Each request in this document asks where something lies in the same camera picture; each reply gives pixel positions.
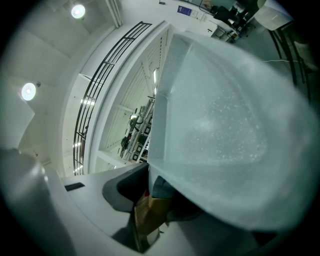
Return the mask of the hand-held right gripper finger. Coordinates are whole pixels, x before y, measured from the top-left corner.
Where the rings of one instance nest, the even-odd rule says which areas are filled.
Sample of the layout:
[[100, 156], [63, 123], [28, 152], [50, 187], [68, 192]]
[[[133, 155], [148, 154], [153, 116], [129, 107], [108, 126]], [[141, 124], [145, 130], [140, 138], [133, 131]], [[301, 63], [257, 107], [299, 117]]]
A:
[[75, 249], [52, 200], [48, 176], [32, 156], [0, 152], [0, 194], [24, 233], [50, 256], [73, 256]]

